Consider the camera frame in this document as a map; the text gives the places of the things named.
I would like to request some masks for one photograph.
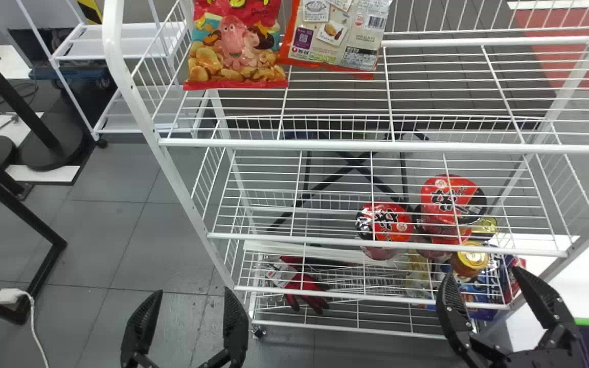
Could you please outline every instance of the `can lid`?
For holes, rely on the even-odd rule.
[[[463,243],[463,245],[483,246],[483,244],[471,240]],[[490,256],[487,253],[469,251],[456,252],[456,257],[458,257],[461,264],[474,270],[482,270],[483,268],[486,268],[490,259]]]
[[[372,232],[376,240],[388,242],[407,242],[413,234],[414,226],[411,215],[400,205],[392,202],[367,203],[356,215],[356,230],[365,240],[372,240]]]
[[[440,221],[448,224],[455,224],[456,217],[458,224],[474,223],[487,209],[482,189],[470,179],[455,174],[428,178],[421,188],[421,203],[425,212],[437,215]]]
[[[494,217],[481,217],[472,227],[472,233],[477,234],[496,234],[499,232],[497,219]]]

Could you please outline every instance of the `orange snack bag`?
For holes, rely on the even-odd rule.
[[[185,90],[285,88],[276,64],[281,0],[194,0]]]

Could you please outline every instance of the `instant noodle cup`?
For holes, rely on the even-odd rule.
[[[401,206],[391,202],[377,202],[363,206],[356,215],[356,230],[364,240],[384,242],[407,242],[413,234],[411,215]],[[362,247],[371,259],[385,261],[397,254],[396,249],[385,247]]]
[[[453,174],[431,177],[421,189],[422,228],[435,244],[461,244],[469,240],[486,202],[482,189],[470,179]]]

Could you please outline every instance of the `gold can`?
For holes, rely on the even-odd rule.
[[[472,241],[465,242],[463,245],[483,246],[479,242]],[[474,278],[488,266],[489,260],[490,256],[487,253],[459,251],[451,256],[451,265],[454,271],[461,277]]]
[[[472,226],[472,236],[481,241],[489,240],[498,232],[499,226],[494,217],[481,217]]]

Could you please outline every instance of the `snack bag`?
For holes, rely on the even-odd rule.
[[[276,65],[281,0],[194,0],[185,90],[285,88]]]
[[[336,71],[376,69],[390,0],[292,0],[280,62]]]

